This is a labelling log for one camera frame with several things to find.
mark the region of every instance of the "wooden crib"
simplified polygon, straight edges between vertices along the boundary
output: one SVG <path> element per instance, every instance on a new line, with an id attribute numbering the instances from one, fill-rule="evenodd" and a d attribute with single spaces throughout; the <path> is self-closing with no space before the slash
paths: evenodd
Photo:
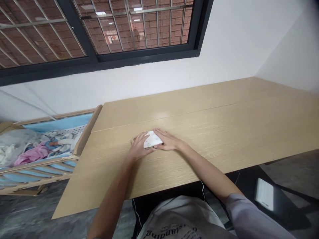
<path id="1" fill-rule="evenodd" d="M 96 122 L 97 117 L 99 116 L 101 109 L 102 105 L 99 105 L 95 109 L 77 111 L 73 113 L 54 116 L 54 118 L 60 120 L 63 118 L 93 113 L 92 117 L 90 118 L 90 121 L 88 122 L 85 130 L 83 131 L 78 143 L 74 148 L 73 155 L 0 170 L 0 179 L 2 187 L 0 189 L 0 195 L 36 196 L 39 193 L 47 190 L 46 184 L 64 179 L 69 179 L 73 173 L 77 161 L 80 159 L 83 148 L 86 145 L 86 142 L 91 134 L 91 130 Z M 0 133 L 4 133 L 13 129 L 23 129 L 22 125 L 47 121 L 52 121 L 52 119 L 47 117 L 19 122 L 17 124 L 4 123 L 0 125 Z M 24 180 L 25 182 L 14 182 L 8 179 L 8 175 L 22 176 L 24 179 L 30 178 L 30 181 Z M 28 189 L 32 187 L 38 188 L 36 190 Z"/>

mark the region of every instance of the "person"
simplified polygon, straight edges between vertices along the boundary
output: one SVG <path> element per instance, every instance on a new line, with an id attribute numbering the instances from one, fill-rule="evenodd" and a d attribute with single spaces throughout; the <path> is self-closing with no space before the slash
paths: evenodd
<path id="1" fill-rule="evenodd" d="M 236 235 L 228 232 L 211 207 L 196 197 L 178 196 L 161 202 L 151 212 L 138 239 L 201 238 L 294 238 L 277 222 L 261 212 L 218 168 L 193 150 L 186 142 L 162 129 L 154 133 L 163 141 L 144 149 L 146 132 L 132 140 L 122 168 L 107 191 L 92 222 L 87 239 L 111 239 L 124 202 L 134 163 L 155 150 L 177 150 L 193 167 L 198 177 L 226 206 Z"/>

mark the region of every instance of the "wooden table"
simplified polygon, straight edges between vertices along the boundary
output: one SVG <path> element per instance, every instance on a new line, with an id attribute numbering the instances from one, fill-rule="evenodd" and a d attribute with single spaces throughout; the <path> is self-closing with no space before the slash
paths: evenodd
<path id="1" fill-rule="evenodd" d="M 222 172 L 319 148 L 319 99 L 259 78 L 245 78 L 105 103 L 53 218 L 100 205 L 130 139 L 161 127 Z M 197 181 L 175 151 L 140 160 L 126 198 Z"/>

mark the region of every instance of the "person's left hand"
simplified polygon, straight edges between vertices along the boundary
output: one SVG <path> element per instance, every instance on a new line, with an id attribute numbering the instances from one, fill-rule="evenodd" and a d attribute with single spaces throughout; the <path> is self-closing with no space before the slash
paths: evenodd
<path id="1" fill-rule="evenodd" d="M 144 142 L 149 137 L 149 135 L 145 136 L 146 134 L 147 132 L 142 132 L 131 139 L 132 147 L 127 154 L 127 159 L 135 162 L 156 150 L 154 148 L 150 148 L 148 150 L 144 148 Z"/>

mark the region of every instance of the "tiled floor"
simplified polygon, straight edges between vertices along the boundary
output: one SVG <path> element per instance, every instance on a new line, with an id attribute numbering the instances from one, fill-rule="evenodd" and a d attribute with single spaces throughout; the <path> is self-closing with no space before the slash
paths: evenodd
<path id="1" fill-rule="evenodd" d="M 319 198 L 319 150 L 296 155 L 271 165 L 262 165 L 266 173 L 278 184 Z M 82 239 L 97 209 L 51 220 L 53 212 L 67 184 L 67 180 L 50 185 L 47 192 L 37 197 L 0 196 L 0 239 Z M 298 206 L 308 203 L 288 194 Z M 221 218 L 227 217 L 218 200 L 205 191 L 206 200 Z M 319 210 L 307 215 L 312 227 L 292 231 L 301 239 L 319 238 Z M 130 239 L 134 230 L 135 215 L 130 200 L 123 204 L 113 238 Z"/>

